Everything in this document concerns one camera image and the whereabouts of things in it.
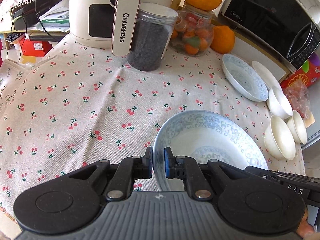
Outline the gloved hand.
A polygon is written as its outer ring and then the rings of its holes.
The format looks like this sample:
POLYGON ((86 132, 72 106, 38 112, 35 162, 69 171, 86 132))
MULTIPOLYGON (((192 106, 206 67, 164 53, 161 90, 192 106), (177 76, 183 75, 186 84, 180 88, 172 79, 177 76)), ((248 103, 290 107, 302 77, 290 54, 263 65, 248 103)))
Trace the gloved hand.
POLYGON ((297 229, 297 234, 300 235, 302 238, 306 238, 311 236, 315 233, 313 226, 311 226, 308 221, 308 210, 305 208, 304 216, 299 224, 297 229))

